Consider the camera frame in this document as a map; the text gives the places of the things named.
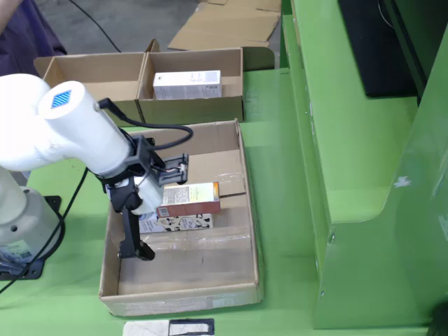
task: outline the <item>barcode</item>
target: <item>barcode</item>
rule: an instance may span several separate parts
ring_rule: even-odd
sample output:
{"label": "barcode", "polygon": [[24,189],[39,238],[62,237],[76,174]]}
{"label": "barcode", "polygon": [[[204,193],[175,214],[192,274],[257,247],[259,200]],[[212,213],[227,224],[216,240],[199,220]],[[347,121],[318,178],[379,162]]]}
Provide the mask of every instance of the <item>barcode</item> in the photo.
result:
{"label": "barcode", "polygon": [[160,217],[169,217],[169,212],[167,208],[159,208]]}
{"label": "barcode", "polygon": [[21,253],[20,257],[22,257],[22,258],[29,258],[29,257],[31,257],[31,252],[27,251],[27,252]]}
{"label": "barcode", "polygon": [[215,83],[218,81],[218,72],[217,71],[208,71],[205,73],[205,83]]}

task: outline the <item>green metal cabinet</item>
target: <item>green metal cabinet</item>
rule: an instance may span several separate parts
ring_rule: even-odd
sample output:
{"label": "green metal cabinet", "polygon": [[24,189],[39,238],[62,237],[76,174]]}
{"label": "green metal cabinet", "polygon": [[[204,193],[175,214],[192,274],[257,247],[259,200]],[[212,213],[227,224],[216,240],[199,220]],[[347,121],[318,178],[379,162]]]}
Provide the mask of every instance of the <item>green metal cabinet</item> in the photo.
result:
{"label": "green metal cabinet", "polygon": [[337,0],[285,0],[282,14],[320,281],[314,327],[427,323],[448,300],[448,34],[417,108],[365,96]]}

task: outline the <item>cardboard box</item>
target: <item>cardboard box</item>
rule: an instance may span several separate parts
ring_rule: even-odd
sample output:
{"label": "cardboard box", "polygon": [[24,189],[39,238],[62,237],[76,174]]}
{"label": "cardboard box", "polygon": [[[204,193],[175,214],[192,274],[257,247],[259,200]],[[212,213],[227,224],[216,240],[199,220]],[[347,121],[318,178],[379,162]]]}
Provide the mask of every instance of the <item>cardboard box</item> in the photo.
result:
{"label": "cardboard box", "polygon": [[221,71],[159,72],[153,87],[157,100],[220,98]]}
{"label": "cardboard box", "polygon": [[[162,150],[190,155],[189,183],[220,183],[221,212],[214,228],[143,234],[155,259],[118,258],[123,219],[109,211],[99,298],[116,316],[141,316],[247,305],[263,298],[261,250],[251,209],[246,157],[237,122],[193,125],[187,143]],[[139,132],[158,144],[177,130]]]}
{"label": "cardboard box", "polygon": [[141,234],[210,229],[213,227],[213,215],[206,213],[159,218],[156,213],[146,214],[139,217],[139,226]]}
{"label": "cardboard box", "polygon": [[[222,97],[157,100],[153,82],[158,72],[220,70]],[[152,52],[143,66],[139,104],[147,123],[195,124],[244,119],[243,49]]]}
{"label": "cardboard box", "polygon": [[[146,52],[41,57],[34,66],[50,86],[80,81],[95,99],[111,98],[131,119],[147,123],[193,124],[244,119],[243,71],[274,68],[268,48],[233,48],[198,52],[158,52],[152,40]],[[221,98],[154,99],[156,71],[221,71]],[[118,126],[126,122],[112,119]]]}
{"label": "cardboard box", "polygon": [[163,203],[157,208],[160,218],[217,214],[221,211],[219,183],[197,183],[166,186]]}
{"label": "cardboard box", "polygon": [[[129,118],[143,121],[135,101],[142,66],[147,53],[158,51],[153,39],[145,52],[39,57],[34,67],[52,88],[65,81],[81,82],[96,100],[110,98]],[[109,115],[118,126],[130,126]]]}

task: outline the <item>open cardboard box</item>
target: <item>open cardboard box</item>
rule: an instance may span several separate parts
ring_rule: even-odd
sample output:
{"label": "open cardboard box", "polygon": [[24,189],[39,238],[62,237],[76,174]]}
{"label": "open cardboard box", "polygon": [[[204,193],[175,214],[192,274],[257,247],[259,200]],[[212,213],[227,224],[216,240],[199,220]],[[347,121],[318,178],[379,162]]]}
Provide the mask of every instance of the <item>open cardboard box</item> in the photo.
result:
{"label": "open cardboard box", "polygon": [[[131,119],[146,123],[195,124],[244,119],[243,72],[274,68],[268,48],[159,52],[152,40],[145,52],[40,57],[34,66],[54,87],[79,81],[100,100],[110,98]],[[221,70],[223,97],[154,99],[156,72]],[[130,126],[109,114],[118,126]]]}
{"label": "open cardboard box", "polygon": [[[246,159],[235,121],[192,126],[187,143],[162,150],[163,158],[190,155],[188,183],[219,182],[221,212],[214,228],[142,234],[153,261],[118,258],[123,220],[109,211],[99,298],[116,316],[188,312],[247,305],[263,298]],[[178,139],[177,130],[138,132],[158,144]]]}
{"label": "open cardboard box", "polygon": [[[207,70],[221,71],[221,98],[155,98],[153,81],[156,73]],[[148,54],[142,71],[139,103],[143,118],[149,123],[195,124],[234,119],[243,121],[243,48]]]}

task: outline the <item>robotic arm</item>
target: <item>robotic arm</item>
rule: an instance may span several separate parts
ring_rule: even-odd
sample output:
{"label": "robotic arm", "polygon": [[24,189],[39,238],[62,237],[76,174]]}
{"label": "robotic arm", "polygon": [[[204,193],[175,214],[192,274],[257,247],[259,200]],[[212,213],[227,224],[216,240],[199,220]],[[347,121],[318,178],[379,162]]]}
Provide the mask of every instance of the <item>robotic arm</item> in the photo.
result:
{"label": "robotic arm", "polygon": [[[109,99],[98,104],[79,82],[50,89],[27,74],[0,77],[0,102],[0,166],[24,172],[67,158],[81,160],[123,214],[119,256],[154,259],[139,238],[138,215],[162,203],[162,185],[187,181],[188,155],[162,160],[153,139],[120,131],[103,109],[124,114]],[[0,212],[0,223],[8,216]]]}

